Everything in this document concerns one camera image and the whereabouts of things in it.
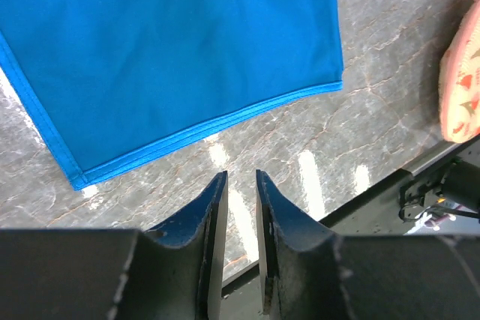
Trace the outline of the blue cloth napkin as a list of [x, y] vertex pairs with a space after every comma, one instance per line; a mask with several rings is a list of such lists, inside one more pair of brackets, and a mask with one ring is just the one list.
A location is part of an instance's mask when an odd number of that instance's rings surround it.
[[338, 91], [337, 0], [1, 0], [1, 68], [72, 188]]

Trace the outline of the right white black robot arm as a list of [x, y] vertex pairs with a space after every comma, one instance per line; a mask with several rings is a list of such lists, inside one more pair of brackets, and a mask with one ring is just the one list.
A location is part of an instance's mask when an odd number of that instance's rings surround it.
[[479, 167], [456, 163], [445, 174], [441, 192], [445, 198], [479, 212], [479, 182]]

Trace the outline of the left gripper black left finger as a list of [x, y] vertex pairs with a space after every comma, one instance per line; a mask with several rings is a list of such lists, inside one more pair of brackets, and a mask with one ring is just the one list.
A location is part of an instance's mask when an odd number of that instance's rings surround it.
[[227, 214], [228, 174], [220, 172], [198, 197], [145, 231], [160, 250], [157, 319], [219, 318]]

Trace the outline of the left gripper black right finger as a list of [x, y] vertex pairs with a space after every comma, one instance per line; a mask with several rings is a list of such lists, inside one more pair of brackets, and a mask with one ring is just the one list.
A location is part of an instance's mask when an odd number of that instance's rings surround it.
[[270, 319], [335, 319], [338, 275], [333, 233], [256, 171], [262, 309]]

